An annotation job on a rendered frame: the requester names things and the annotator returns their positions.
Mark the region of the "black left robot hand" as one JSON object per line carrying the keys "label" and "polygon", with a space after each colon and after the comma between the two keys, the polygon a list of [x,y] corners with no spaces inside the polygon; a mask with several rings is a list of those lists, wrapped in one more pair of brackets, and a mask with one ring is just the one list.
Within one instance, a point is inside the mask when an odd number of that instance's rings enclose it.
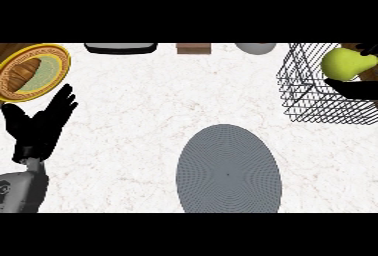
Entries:
{"label": "black left robot hand", "polygon": [[50,157],[62,128],[77,105],[70,84],[64,85],[46,109],[33,117],[15,104],[2,105],[6,131],[16,140],[14,162],[25,164],[30,158],[45,161]]}

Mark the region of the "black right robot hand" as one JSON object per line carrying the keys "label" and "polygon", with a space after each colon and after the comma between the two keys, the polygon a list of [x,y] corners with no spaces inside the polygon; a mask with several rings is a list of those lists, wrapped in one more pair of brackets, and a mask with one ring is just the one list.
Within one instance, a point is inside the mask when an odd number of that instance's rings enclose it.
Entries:
{"label": "black right robot hand", "polygon": [[[378,57],[378,43],[358,43],[356,48],[362,56]],[[325,83],[347,99],[378,101],[378,81],[362,81],[359,75],[350,81],[340,81],[325,76]]]}

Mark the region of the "green pear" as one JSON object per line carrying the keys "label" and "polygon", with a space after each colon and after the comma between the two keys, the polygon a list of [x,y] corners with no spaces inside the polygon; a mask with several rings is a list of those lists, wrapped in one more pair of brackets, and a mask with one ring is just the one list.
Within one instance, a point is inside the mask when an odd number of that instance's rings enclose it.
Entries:
{"label": "green pear", "polygon": [[325,76],[334,80],[350,81],[362,72],[378,65],[375,55],[362,56],[347,48],[332,49],[324,56],[321,68]]}

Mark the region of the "yellow patterned plate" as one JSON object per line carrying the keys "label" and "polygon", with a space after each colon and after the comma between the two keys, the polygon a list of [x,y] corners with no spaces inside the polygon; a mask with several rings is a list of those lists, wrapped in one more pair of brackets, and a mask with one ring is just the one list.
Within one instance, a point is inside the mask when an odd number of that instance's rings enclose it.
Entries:
{"label": "yellow patterned plate", "polygon": [[25,102],[53,90],[71,66],[67,49],[37,43],[30,52],[0,65],[0,104]]}

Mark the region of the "grey bowl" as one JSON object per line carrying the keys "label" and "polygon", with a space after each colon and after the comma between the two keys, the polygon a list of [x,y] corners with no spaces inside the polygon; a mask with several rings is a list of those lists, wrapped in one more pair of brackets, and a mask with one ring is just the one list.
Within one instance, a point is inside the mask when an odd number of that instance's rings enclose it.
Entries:
{"label": "grey bowl", "polygon": [[237,47],[248,54],[265,55],[276,47],[275,43],[237,43]]}

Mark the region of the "black and grey tray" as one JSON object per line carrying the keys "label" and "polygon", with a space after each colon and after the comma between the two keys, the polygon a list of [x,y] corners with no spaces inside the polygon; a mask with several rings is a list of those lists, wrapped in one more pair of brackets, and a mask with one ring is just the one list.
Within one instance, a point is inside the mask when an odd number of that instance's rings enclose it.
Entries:
{"label": "black and grey tray", "polygon": [[157,43],[86,43],[84,47],[96,54],[146,54],[157,50]]}

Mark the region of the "brown wooden block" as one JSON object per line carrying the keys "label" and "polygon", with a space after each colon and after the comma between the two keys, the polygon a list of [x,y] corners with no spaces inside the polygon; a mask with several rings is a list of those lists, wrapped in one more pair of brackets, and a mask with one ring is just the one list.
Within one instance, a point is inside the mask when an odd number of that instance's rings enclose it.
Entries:
{"label": "brown wooden block", "polygon": [[179,54],[210,54],[210,43],[177,43],[176,44]]}

